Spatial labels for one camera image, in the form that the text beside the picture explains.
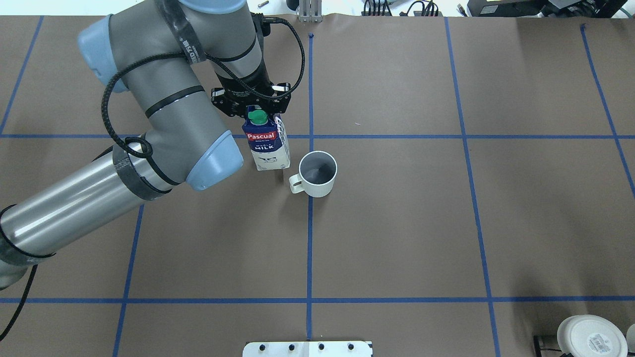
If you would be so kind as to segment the second arm gripper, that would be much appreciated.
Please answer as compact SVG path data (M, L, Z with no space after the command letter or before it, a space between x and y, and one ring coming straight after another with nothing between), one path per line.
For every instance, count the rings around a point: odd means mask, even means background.
M242 78L243 86L232 78L219 77L221 86L211 90L211 103L227 116L247 117L248 108L264 110L270 115L285 113L291 95L290 83L273 83L266 69Z

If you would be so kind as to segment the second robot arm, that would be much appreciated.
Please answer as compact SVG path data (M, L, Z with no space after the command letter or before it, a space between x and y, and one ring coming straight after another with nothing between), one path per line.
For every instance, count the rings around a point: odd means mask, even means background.
M29 267L186 183L205 190L243 157L221 114L283 111L295 86L270 81L265 31L246 0L143 0L77 38L104 85L99 109L111 146L1 211L1 288Z

